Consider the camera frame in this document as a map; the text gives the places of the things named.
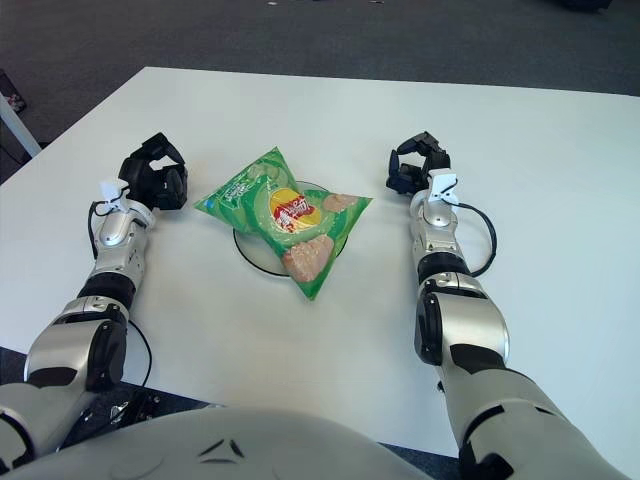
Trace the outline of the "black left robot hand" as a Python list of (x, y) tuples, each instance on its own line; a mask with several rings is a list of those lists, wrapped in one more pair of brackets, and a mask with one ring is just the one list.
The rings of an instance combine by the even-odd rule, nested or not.
[(118, 178), (128, 183), (128, 198), (149, 210), (180, 210), (187, 201), (185, 161), (161, 132), (124, 160)]

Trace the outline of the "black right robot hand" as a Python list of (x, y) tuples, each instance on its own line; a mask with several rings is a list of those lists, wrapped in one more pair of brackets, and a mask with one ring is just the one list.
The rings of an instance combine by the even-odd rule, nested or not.
[[(400, 162), (401, 156), (413, 153), (423, 158), (421, 167)], [(424, 131), (391, 151), (386, 186), (398, 194), (415, 194), (429, 186), (432, 170), (448, 169), (450, 166), (448, 153), (433, 135)]]

